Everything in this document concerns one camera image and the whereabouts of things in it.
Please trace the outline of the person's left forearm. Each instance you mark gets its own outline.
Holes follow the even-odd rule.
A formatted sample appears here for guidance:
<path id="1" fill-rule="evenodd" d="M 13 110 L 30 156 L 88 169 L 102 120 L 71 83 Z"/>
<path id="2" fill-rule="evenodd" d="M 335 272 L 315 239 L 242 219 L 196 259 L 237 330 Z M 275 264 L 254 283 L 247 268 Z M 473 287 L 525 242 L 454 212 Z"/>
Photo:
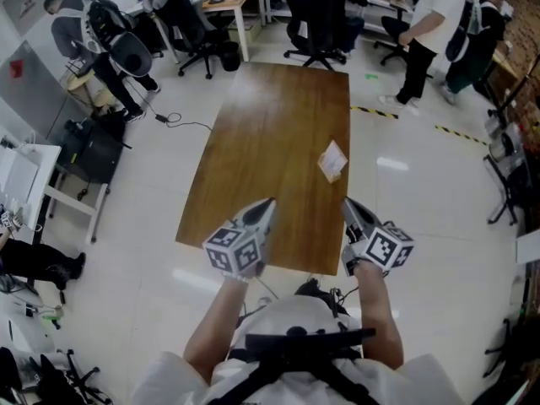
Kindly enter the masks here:
<path id="1" fill-rule="evenodd" d="M 207 384 L 228 355 L 247 290 L 247 282 L 226 278 L 186 344 L 183 359 Z"/>

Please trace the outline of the person's black trousers leg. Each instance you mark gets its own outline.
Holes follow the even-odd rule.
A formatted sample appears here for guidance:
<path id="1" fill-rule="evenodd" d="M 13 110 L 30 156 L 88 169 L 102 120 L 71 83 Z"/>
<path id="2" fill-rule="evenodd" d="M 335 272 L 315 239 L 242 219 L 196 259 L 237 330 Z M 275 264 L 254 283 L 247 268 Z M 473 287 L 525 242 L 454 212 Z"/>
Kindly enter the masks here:
<path id="1" fill-rule="evenodd" d="M 312 297 L 322 300 L 330 309 L 334 316 L 338 314 L 348 315 L 348 312 L 343 308 L 340 300 L 341 291 L 339 289 L 331 289 L 330 291 L 321 290 L 317 279 L 310 279 L 303 283 L 294 293 L 299 296 Z"/>

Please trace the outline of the brown wooden table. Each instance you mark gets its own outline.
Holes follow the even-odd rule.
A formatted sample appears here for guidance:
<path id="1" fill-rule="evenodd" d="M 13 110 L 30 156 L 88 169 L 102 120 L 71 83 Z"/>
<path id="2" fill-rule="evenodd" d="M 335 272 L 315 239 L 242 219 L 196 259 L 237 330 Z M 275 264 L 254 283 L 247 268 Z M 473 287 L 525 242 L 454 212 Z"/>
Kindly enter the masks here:
<path id="1" fill-rule="evenodd" d="M 343 242 L 348 170 L 329 181 L 318 161 L 331 143 L 349 151 L 346 73 L 285 64 L 240 66 L 213 124 L 176 241 L 199 247 L 225 220 L 272 197 L 270 262 L 334 275 Z"/>

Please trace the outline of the white board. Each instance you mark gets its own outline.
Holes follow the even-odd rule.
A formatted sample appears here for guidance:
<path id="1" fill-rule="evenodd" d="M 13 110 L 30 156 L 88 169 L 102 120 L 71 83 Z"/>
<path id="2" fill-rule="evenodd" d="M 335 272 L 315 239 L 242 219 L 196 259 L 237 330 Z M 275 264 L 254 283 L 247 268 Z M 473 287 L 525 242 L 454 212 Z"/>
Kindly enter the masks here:
<path id="1" fill-rule="evenodd" d="M 536 229 L 516 240 L 516 263 L 527 264 L 540 261 L 540 229 Z"/>

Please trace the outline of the silver metal pot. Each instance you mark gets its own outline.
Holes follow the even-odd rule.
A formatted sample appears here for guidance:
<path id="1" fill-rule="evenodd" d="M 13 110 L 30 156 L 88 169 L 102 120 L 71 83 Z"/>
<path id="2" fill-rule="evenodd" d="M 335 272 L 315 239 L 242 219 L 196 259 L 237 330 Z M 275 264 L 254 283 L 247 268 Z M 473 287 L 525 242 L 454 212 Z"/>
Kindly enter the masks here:
<path id="1" fill-rule="evenodd" d="M 489 153 L 495 162 L 514 155 L 521 145 L 521 136 L 516 133 L 502 132 L 490 145 Z"/>
<path id="2" fill-rule="evenodd" d="M 498 115 L 489 116 L 484 126 L 489 138 L 492 140 L 495 140 L 504 131 L 504 126 L 501 124 Z"/>

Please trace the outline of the dark coat rack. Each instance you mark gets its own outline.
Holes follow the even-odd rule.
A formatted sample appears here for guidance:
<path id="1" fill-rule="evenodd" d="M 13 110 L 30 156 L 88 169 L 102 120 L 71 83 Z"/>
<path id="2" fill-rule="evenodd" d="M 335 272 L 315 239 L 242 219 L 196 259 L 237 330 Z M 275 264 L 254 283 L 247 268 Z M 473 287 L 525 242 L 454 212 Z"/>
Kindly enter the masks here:
<path id="1" fill-rule="evenodd" d="M 505 110 L 511 105 L 511 103 L 515 100 L 516 96 L 520 93 L 520 91 L 523 89 L 529 78 L 532 76 L 533 71 L 537 67 L 537 65 L 540 63 L 540 53 L 537 54 L 534 61 L 531 63 L 530 67 L 527 69 L 526 74 L 524 77 L 519 81 L 517 86 L 511 91 L 510 95 L 505 99 L 505 101 L 495 109 L 489 109 L 487 111 L 488 117 L 496 117 L 499 120 L 499 124 L 501 126 L 505 126 Z"/>

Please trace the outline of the yellow black floor tape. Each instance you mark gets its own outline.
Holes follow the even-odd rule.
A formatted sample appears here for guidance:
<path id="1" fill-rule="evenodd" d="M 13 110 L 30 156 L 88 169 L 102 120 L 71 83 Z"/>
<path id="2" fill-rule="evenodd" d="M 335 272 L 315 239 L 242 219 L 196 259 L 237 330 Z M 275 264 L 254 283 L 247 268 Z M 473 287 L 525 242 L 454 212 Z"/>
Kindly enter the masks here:
<path id="1" fill-rule="evenodd" d="M 370 114 L 377 115 L 377 116 L 384 116 L 384 117 L 391 118 L 391 119 L 394 119 L 394 120 L 399 119 L 398 114 L 391 113 L 391 112 L 386 112 L 386 111 L 379 111 L 377 109 L 366 108 L 366 107 L 362 107 L 362 106 L 350 106 L 350 110 L 351 111 L 362 111 L 362 112 L 370 113 Z"/>
<path id="2" fill-rule="evenodd" d="M 463 132 L 458 132 L 458 131 L 452 130 L 452 129 L 448 128 L 448 127 L 443 127 L 441 125 L 435 125 L 435 129 L 439 130 L 441 132 L 444 132 L 446 134 L 450 134 L 450 135 L 453 135 L 453 136 L 456 136 L 456 137 L 459 137 L 459 138 L 463 138 L 463 139 L 466 139 L 466 140 L 481 144 L 481 145 L 486 146 L 486 147 L 489 146 L 488 143 L 486 143 L 485 141 L 483 141 L 483 140 L 481 140 L 479 138 L 475 138 L 475 137 L 467 135 L 466 133 L 463 133 Z"/>

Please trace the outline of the white paper bag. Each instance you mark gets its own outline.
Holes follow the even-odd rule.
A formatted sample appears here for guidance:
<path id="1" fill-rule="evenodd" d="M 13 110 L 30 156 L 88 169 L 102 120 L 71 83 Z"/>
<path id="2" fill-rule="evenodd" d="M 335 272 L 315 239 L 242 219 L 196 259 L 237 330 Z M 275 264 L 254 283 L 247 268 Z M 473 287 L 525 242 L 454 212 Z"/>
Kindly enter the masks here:
<path id="1" fill-rule="evenodd" d="M 0 154 L 0 191 L 25 201 L 39 166 L 16 150 L 6 148 Z"/>

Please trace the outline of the black office chair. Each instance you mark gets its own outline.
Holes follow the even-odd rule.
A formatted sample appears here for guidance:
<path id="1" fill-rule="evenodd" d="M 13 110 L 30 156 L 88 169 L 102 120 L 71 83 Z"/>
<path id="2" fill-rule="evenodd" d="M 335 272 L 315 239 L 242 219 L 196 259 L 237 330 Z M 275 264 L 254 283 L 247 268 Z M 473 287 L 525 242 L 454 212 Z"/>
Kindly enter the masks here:
<path id="1" fill-rule="evenodd" d="M 40 405 L 114 405 L 111 397 L 93 384 L 100 368 L 80 372 L 72 349 L 41 354 L 36 371 Z"/>
<path id="2" fill-rule="evenodd" d="M 397 16 L 392 18 L 390 16 L 382 16 L 381 24 L 384 31 L 391 37 L 394 44 L 390 45 L 381 40 L 376 40 L 373 47 L 378 49 L 379 47 L 384 47 L 391 52 L 387 54 L 380 62 L 381 66 L 385 66 L 386 63 L 394 58 L 401 58 L 404 62 L 408 60 L 408 51 L 405 46 L 402 46 L 399 43 L 399 35 L 408 30 L 410 24 L 403 20 L 403 14 L 406 12 L 406 9 L 403 6 L 396 5 L 391 3 L 390 7 L 397 12 Z"/>
<path id="3" fill-rule="evenodd" d="M 307 57 L 305 67 L 319 62 L 330 71 L 333 70 L 331 59 L 344 64 L 346 57 L 340 54 L 334 39 L 336 0 L 285 1 L 291 12 L 286 31 L 294 49 L 285 51 L 283 57 Z"/>
<path id="4" fill-rule="evenodd" d="M 218 48 L 218 31 L 207 30 L 190 0 L 168 0 L 163 8 L 156 11 L 158 17 L 168 27 L 176 27 L 181 34 L 179 40 L 173 40 L 178 50 L 186 52 L 190 59 L 178 69 L 178 76 L 184 76 L 184 70 L 195 62 L 204 60 L 206 79 L 213 77 L 209 58 Z"/>

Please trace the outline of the black trash bin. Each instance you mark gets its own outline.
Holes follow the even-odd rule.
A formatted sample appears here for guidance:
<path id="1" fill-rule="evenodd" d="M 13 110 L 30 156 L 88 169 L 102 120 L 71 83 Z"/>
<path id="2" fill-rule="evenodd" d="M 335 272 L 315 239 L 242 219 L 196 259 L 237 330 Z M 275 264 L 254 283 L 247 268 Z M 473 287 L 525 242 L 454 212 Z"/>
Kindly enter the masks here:
<path id="1" fill-rule="evenodd" d="M 219 59 L 226 72 L 235 72 L 240 66 L 239 45 L 228 41 L 220 45 Z"/>

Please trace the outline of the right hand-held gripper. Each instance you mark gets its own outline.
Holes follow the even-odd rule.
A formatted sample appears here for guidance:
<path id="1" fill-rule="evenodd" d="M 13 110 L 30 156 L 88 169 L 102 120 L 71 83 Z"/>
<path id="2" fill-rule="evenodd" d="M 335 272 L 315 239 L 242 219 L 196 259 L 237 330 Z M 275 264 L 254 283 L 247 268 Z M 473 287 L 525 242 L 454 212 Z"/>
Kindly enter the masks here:
<path id="1" fill-rule="evenodd" d="M 360 261 L 372 262 L 383 273 L 401 267 L 410 257 L 414 240 L 393 222 L 382 223 L 368 208 L 345 197 L 341 205 L 348 244 L 341 260 L 351 277 Z"/>

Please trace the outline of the person's white shirt torso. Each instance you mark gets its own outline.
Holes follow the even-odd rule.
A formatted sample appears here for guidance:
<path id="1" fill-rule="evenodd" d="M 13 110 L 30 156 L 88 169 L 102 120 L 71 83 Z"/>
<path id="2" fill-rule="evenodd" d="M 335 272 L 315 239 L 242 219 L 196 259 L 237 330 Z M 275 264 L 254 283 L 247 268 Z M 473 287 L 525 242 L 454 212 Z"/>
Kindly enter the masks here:
<path id="1" fill-rule="evenodd" d="M 334 318 L 320 299 L 289 296 L 243 321 L 231 348 L 245 349 L 250 333 L 284 335 L 292 327 L 302 327 L 308 333 L 334 333 L 340 324 L 350 330 L 359 327 L 359 321 L 349 316 Z M 411 359 L 397 370 L 372 359 L 339 359 L 334 366 L 362 387 L 353 401 L 307 372 L 293 372 L 239 403 L 228 399 L 224 405 L 463 405 L 450 378 L 429 354 Z M 210 405 L 246 381 L 257 367 L 256 362 L 229 358 L 218 364 L 212 380 L 205 382 L 182 357 L 163 352 L 133 393 L 131 405 Z"/>

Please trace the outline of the black chest harness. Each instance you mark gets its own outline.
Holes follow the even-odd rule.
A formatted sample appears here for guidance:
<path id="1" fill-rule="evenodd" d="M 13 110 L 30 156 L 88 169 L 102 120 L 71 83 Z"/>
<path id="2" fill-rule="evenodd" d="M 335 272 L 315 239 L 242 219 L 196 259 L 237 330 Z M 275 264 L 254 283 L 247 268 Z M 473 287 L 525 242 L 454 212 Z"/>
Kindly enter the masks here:
<path id="1" fill-rule="evenodd" d="M 355 347 L 375 334 L 374 328 L 307 333 L 299 327 L 290 329 L 285 336 L 248 334 L 246 347 L 232 350 L 229 356 L 245 363 L 257 363 L 258 367 L 240 384 L 210 403 L 241 405 L 282 375 L 305 372 L 356 405 L 378 405 L 366 387 L 351 381 L 334 364 L 337 359 L 360 359 L 361 354 Z"/>

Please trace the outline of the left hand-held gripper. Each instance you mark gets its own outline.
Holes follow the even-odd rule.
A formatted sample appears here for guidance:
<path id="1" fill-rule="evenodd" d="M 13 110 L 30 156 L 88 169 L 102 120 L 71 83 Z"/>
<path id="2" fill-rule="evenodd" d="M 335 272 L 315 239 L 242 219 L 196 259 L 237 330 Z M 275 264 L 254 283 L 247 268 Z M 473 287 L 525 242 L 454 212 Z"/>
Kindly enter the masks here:
<path id="1" fill-rule="evenodd" d="M 266 265 L 266 239 L 276 209 L 275 199 L 264 198 L 218 227 L 202 243 L 211 266 L 223 275 L 260 275 Z"/>

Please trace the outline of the black bag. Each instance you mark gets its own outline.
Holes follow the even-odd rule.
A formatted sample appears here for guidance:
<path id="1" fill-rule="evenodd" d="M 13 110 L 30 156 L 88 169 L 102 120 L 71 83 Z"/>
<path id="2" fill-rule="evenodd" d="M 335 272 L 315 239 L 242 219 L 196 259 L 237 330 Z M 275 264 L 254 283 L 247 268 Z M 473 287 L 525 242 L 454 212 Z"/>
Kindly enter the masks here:
<path id="1" fill-rule="evenodd" d="M 57 164 L 88 183 L 110 184 L 123 149 L 126 122 L 121 111 L 64 124 Z"/>

